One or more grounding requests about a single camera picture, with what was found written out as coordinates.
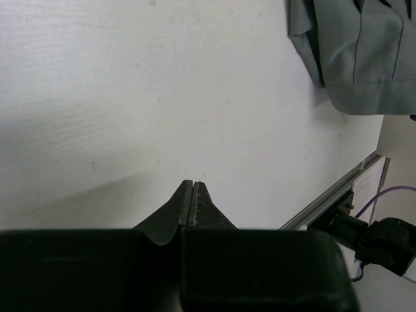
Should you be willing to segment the grey pleated skirt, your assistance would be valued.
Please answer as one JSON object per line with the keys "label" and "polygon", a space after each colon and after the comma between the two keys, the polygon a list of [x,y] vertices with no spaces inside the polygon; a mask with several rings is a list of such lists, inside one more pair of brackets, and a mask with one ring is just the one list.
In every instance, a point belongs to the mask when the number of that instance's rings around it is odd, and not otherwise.
{"label": "grey pleated skirt", "polygon": [[288,1],[287,19],[311,80],[338,111],[415,118],[414,1]]}

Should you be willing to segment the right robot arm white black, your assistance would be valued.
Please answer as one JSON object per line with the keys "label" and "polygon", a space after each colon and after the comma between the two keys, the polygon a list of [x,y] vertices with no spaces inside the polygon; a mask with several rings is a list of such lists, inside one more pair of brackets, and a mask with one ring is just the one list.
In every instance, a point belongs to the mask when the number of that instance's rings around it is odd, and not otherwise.
{"label": "right robot arm white black", "polygon": [[365,265],[380,265],[405,277],[415,264],[415,226],[397,218],[368,224],[350,215],[338,214],[329,233],[343,246],[355,251]]}

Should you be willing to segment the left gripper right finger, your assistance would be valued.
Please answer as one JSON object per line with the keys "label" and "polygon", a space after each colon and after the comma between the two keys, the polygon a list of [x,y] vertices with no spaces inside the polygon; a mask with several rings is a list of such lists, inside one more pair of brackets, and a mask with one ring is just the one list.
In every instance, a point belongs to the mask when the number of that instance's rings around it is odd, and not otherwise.
{"label": "left gripper right finger", "polygon": [[184,311],[358,311],[343,254],[319,231],[237,229],[205,183],[192,190],[181,232]]}

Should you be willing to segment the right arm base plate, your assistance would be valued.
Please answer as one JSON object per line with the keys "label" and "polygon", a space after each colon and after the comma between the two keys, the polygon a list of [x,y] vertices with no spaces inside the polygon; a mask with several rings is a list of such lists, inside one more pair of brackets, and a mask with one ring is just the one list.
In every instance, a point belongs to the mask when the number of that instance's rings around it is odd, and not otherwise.
{"label": "right arm base plate", "polygon": [[327,231],[333,219],[339,214],[349,215],[354,210],[353,205],[354,192],[348,190],[335,203],[331,204],[318,218],[316,218],[307,230]]}

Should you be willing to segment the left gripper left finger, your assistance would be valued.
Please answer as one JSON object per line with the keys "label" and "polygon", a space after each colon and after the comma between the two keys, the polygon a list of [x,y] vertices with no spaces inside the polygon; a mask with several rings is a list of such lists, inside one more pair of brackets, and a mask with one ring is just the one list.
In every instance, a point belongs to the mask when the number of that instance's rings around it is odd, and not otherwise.
{"label": "left gripper left finger", "polygon": [[180,311],[179,230],[192,197],[183,181],[131,229],[1,232],[2,311]]}

